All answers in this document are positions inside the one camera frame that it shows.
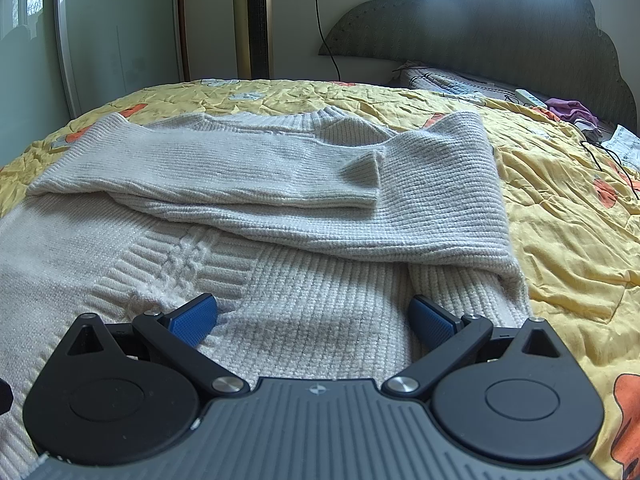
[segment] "white knit sweater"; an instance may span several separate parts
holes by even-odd
[[[501,326],[530,314],[470,112],[405,134],[336,108],[146,128],[111,115],[28,193],[0,221],[3,479],[34,458],[20,408],[82,312],[123,322],[211,292],[221,315],[200,350],[251,383],[388,378],[420,355],[416,292]]]

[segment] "bedspread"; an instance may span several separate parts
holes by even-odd
[[[399,132],[455,110],[482,117],[501,179],[514,250],[533,311],[546,317],[603,399],[592,460],[613,479],[634,478],[640,457],[640,190],[578,130],[528,108],[484,105],[428,91],[364,84],[200,80],[143,89],[92,110],[34,142],[0,170],[0,216],[88,126],[118,111],[147,124],[183,112],[264,115],[333,105]]]

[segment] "gray gripper base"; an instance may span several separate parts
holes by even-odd
[[[42,460],[28,480],[606,480],[587,459],[552,469],[485,463],[441,436],[423,405],[372,380],[262,379],[218,399],[180,444],[124,466]]]

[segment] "metal bolt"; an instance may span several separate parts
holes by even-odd
[[[234,394],[244,387],[244,381],[239,377],[218,377],[211,383],[211,387],[221,394]]]
[[[418,384],[418,381],[411,377],[396,376],[391,377],[386,382],[387,388],[393,390],[394,392],[398,392],[399,394],[410,394],[411,392],[417,390],[418,386],[420,386],[420,384]]]

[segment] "tower fan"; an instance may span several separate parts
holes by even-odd
[[[271,79],[271,0],[234,0],[240,79]]]

